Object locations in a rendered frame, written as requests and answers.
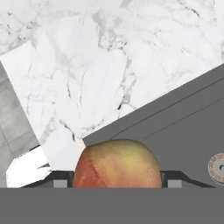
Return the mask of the grey sink basin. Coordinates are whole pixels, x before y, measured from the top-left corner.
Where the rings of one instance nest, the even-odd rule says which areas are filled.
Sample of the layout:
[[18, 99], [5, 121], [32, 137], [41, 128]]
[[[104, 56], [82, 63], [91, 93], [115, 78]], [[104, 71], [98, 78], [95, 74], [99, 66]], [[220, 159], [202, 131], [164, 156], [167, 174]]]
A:
[[224, 64], [86, 136], [84, 144], [112, 139], [141, 142], [162, 171], [182, 171], [215, 188], [207, 166], [224, 153]]

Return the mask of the round metal sink drain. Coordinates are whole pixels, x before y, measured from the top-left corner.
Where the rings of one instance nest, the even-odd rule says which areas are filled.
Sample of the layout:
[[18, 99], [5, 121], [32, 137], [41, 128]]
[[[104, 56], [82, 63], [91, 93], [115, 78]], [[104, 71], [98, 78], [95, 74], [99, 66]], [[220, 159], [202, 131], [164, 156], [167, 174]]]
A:
[[224, 153], [212, 156], [208, 162], [208, 174], [217, 184], [224, 186]]

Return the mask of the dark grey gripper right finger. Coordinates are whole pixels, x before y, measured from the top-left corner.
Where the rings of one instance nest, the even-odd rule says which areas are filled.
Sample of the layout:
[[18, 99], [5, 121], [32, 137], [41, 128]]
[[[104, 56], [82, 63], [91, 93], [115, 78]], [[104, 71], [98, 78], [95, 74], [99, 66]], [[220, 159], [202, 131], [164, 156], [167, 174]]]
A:
[[182, 171], [161, 171], [160, 174], [163, 188], [214, 188], [213, 185], [209, 185], [198, 180], [189, 178]]

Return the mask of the red and yellow peach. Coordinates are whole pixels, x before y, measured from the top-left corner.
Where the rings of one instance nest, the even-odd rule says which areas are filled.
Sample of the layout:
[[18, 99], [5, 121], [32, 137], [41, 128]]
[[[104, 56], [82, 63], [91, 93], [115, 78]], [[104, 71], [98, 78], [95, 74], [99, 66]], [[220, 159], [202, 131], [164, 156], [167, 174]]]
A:
[[88, 146], [81, 153], [72, 187], [161, 188], [160, 166], [142, 143], [106, 141]]

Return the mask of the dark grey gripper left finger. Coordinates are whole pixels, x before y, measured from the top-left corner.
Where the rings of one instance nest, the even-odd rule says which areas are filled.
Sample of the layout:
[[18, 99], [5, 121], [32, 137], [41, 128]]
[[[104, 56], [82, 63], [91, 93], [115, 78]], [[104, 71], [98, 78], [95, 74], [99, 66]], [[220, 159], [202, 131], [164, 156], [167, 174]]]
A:
[[73, 177], [72, 171], [52, 171], [46, 178], [25, 185], [24, 188], [71, 188]]

